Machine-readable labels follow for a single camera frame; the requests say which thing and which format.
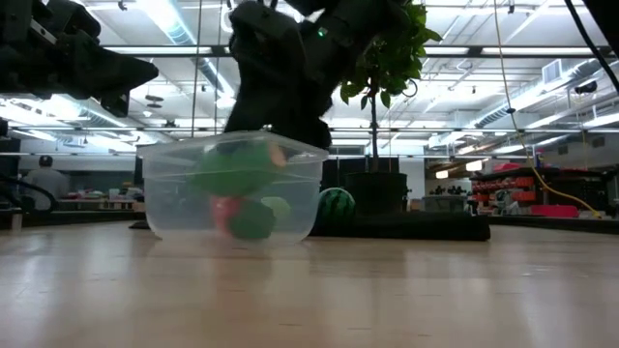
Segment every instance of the clear plastic bin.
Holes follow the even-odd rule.
[[[268,238],[246,240],[221,230],[217,206],[226,197],[214,190],[221,188],[217,180],[227,180],[241,187],[266,173],[264,165],[253,157],[230,167],[209,166],[213,154],[235,154],[235,149],[268,146],[281,149],[283,157],[269,159],[279,162],[277,175],[259,188],[245,190],[243,200],[265,202],[265,199],[287,202],[283,217],[278,217]],[[171,144],[154,145],[138,150],[143,158],[146,216],[151,229],[164,240],[196,243],[233,242],[259,245],[285,245],[306,238],[313,227],[318,209],[322,162],[328,157],[324,150],[278,136],[266,131],[231,132],[207,138],[197,138]]]

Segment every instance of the plant pot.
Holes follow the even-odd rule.
[[[344,188],[355,198],[358,215],[402,212],[402,197],[408,191],[406,174],[354,173],[346,175],[345,182]]]

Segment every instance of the tree trunk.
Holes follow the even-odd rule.
[[[369,98],[371,102],[371,172],[378,172],[378,122],[376,121],[376,95]]]

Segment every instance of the desk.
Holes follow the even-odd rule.
[[[308,239],[265,252],[127,224],[0,237],[0,346],[616,347],[619,239]]]

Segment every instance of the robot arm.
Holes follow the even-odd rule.
[[[230,51],[238,62],[241,87],[224,131],[257,131],[327,149],[328,126],[320,117],[331,95],[374,38],[408,20],[408,0],[288,0],[302,15],[324,12],[314,23],[258,2],[231,14]]]
[[[129,92],[159,75],[148,62],[99,45],[101,25],[69,0],[0,1],[0,93],[95,98],[126,117]]]

